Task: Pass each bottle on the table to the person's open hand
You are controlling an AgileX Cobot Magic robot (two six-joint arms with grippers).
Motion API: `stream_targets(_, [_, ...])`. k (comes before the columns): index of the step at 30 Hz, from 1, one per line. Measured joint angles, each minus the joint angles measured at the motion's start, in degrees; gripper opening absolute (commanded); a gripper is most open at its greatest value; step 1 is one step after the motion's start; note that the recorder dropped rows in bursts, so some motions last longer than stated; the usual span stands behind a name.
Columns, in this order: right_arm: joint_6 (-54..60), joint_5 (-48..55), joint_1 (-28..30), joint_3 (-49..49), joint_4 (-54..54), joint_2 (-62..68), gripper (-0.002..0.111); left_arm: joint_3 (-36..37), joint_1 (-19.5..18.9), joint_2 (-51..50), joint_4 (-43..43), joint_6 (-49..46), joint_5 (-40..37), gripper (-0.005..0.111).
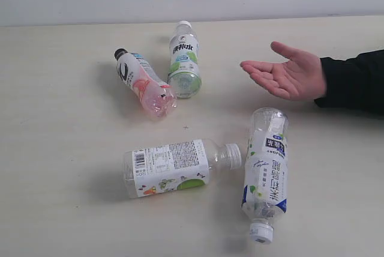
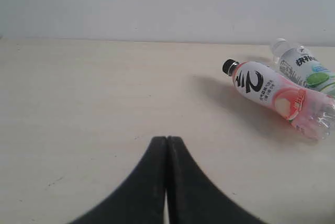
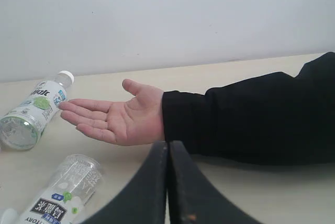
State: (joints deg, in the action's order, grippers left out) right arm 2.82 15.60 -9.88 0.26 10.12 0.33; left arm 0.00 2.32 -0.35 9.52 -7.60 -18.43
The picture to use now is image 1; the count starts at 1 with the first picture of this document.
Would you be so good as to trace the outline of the person's open hand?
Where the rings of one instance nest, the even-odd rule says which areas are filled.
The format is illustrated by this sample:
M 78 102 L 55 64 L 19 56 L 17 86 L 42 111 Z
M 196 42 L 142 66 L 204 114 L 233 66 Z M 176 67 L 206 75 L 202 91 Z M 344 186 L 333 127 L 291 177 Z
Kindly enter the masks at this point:
M 326 94 L 326 79 L 318 56 L 273 41 L 271 49 L 286 62 L 242 61 L 241 68 L 270 94 L 291 101 L 315 100 Z

